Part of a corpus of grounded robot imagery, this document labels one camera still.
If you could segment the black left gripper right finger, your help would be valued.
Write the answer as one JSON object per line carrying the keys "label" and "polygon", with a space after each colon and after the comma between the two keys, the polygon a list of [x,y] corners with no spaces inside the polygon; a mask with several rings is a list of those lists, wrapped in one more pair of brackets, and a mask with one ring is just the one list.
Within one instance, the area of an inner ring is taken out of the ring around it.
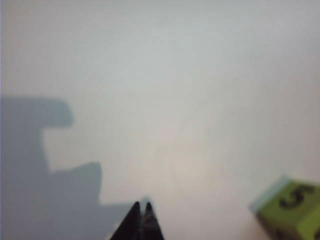
{"label": "black left gripper right finger", "polygon": [[141,231],[143,240],[164,240],[164,236],[153,210],[152,204],[148,202],[141,220]]}

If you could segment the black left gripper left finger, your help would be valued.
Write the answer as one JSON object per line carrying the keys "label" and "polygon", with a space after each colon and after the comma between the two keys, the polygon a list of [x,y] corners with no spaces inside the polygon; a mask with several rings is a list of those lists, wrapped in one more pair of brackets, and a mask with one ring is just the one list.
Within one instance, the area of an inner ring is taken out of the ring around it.
{"label": "black left gripper left finger", "polygon": [[111,236],[111,240],[132,240],[140,228],[141,207],[136,201],[126,214],[118,228]]}

